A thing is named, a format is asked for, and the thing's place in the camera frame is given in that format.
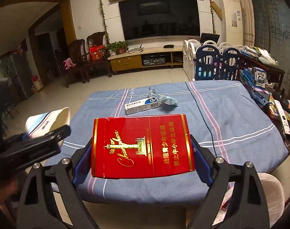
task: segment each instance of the pink cloth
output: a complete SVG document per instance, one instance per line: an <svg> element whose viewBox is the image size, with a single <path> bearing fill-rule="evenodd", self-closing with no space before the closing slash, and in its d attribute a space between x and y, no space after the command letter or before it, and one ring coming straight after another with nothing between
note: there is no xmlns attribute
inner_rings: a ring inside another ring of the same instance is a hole
<svg viewBox="0 0 290 229"><path fill-rule="evenodd" d="M63 62L64 62L64 66L66 69L72 68L76 65L76 64L73 64L71 58L68 58L67 60L65 60Z"/></svg>

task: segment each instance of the black cable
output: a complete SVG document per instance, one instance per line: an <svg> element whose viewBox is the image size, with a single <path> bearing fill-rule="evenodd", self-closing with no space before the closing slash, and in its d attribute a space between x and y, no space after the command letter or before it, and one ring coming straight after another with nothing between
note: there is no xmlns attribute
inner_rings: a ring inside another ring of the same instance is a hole
<svg viewBox="0 0 290 229"><path fill-rule="evenodd" d="M192 94L192 92L190 91L190 89L189 89L189 87L188 87L188 85L187 85L186 82L185 82L185 85L186 85L188 91L190 92L190 94L192 95L192 97L194 98L194 100L195 100L195 102L196 102L196 105L197 105L197 107L198 107L198 109L199 109L199 112L200 112L200 114L201 114L201 117L203 118L203 121L204 121L205 125L207 126L208 130L210 131L210 134L211 134L211 137L212 137L212 144L213 144L213 149L214 149L215 157L217 157L217 153L216 153L215 145L214 145L214 140L213 140L213 134L212 134L210 128L208 127L208 124L206 123L206 120L204 119L204 117L203 117L203 115L202 115L202 113L201 113L201 110L200 110L200 108L199 108L199 106L198 106L198 103L197 103L197 101L196 101L196 98L193 96L193 94Z"/></svg>

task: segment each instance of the ceiling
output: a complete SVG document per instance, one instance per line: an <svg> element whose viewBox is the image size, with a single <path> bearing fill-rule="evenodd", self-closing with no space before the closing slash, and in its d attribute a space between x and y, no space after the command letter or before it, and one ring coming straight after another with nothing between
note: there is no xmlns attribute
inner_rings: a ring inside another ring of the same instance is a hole
<svg viewBox="0 0 290 229"><path fill-rule="evenodd" d="M0 7L0 55L16 49L29 27L56 4L27 2Z"/></svg>
<svg viewBox="0 0 290 229"><path fill-rule="evenodd" d="M35 34L42 34L45 32L51 32L55 30L59 30L63 27L62 23L62 17L60 13L60 9L57 10L55 13L50 15L46 20L41 22L36 28L35 28Z"/></svg>

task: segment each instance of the white remote control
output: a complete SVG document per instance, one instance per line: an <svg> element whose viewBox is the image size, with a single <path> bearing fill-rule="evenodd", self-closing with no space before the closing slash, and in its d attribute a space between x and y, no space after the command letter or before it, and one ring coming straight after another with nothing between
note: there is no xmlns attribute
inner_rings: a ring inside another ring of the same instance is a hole
<svg viewBox="0 0 290 229"><path fill-rule="evenodd" d="M289 125L288 125L288 121L287 121L287 119L285 117L285 113L284 113L284 110L282 108L282 105L277 100L274 100L274 102L275 102L275 107L276 107L276 109L278 111L278 114L280 116L280 120L281 120L283 128L284 128L284 132L285 132L285 134L289 134L290 135L290 128L289 128Z"/></svg>

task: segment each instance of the television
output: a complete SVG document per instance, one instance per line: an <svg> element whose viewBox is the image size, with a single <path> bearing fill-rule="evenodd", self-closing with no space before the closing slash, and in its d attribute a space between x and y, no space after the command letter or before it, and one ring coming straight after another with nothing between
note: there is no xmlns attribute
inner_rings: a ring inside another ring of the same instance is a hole
<svg viewBox="0 0 290 229"><path fill-rule="evenodd" d="M125 40L200 36L197 0L125 0L118 4Z"/></svg>

